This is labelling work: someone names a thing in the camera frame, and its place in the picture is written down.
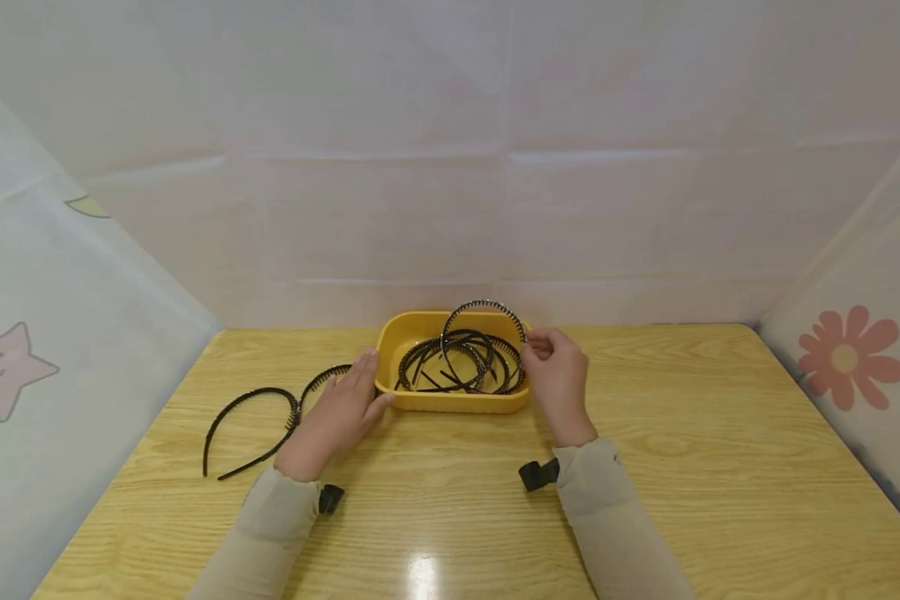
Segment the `cartoon star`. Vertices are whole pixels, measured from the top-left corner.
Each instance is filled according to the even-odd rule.
[[[57,371],[58,367],[31,354],[25,322],[15,324],[0,336],[0,423],[10,418],[24,386]]]

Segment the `flower petal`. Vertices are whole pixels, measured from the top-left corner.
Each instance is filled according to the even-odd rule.
[[[853,381],[850,381],[849,375],[838,373],[835,377],[831,377],[830,388],[833,403],[837,408],[842,411],[853,408]]]
[[[843,339],[843,319],[840,318],[836,311],[827,310],[822,312],[820,314],[820,324],[822,324],[824,329],[827,329],[827,336],[825,338],[821,336],[824,342]]]
[[[899,337],[900,328],[897,327],[897,322],[891,318],[881,318],[860,336],[860,340],[856,341],[853,346],[857,349],[857,353],[867,356],[890,348]]]
[[[884,392],[881,392],[879,387],[876,387],[876,384],[874,384],[867,375],[862,374],[861,372],[855,372],[853,374],[853,383],[857,384],[857,387],[860,388],[860,393],[864,394],[864,399],[867,400],[867,404],[882,411],[890,408],[890,400],[887,399]]]
[[[810,381],[807,381],[807,389],[814,396],[823,396],[824,393],[827,393],[827,390],[830,389],[828,373],[819,372],[814,377],[810,377]]]
[[[867,327],[868,320],[869,311],[866,306],[857,304],[854,308],[850,309],[850,312],[847,314],[847,340],[856,340],[859,338],[860,334],[864,333],[864,328]]]
[[[804,333],[802,336],[800,336],[800,339],[797,340],[797,343],[799,343],[800,348],[805,349],[806,352],[809,352],[811,354],[827,353],[827,345],[825,345],[825,343],[821,342],[820,340],[817,340],[812,335],[807,335]]]
[[[800,367],[800,371],[804,373],[814,373],[816,371],[821,371],[823,367],[823,356],[820,354],[804,354],[800,357],[800,362],[797,365]]]
[[[900,361],[890,356],[864,356],[856,373],[884,383],[897,383],[900,380]]]

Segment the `flower center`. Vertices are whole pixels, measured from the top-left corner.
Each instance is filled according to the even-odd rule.
[[[860,362],[860,357],[857,356],[855,347],[850,346],[849,343],[844,343],[833,349],[833,354],[830,354],[830,361],[840,373],[851,373],[857,367],[857,363]]]

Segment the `sleeve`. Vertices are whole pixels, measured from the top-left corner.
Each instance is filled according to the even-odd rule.
[[[313,522],[319,485],[270,467],[250,487],[237,520],[187,600],[271,600],[283,595]]]
[[[640,505],[613,443],[555,448],[557,493],[601,600],[694,598],[677,558]]]

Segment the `wood grain surface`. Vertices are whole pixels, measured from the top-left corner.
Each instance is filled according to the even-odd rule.
[[[900,516],[753,331],[569,328],[590,355],[587,405],[701,599],[900,598]],[[299,393],[373,345],[373,329],[227,330],[180,384],[34,596],[180,598],[263,465],[200,476],[217,412],[240,393]],[[210,473],[280,438],[259,397],[217,432]],[[593,598],[553,486],[539,412],[391,410],[325,474],[320,517],[285,598]]]

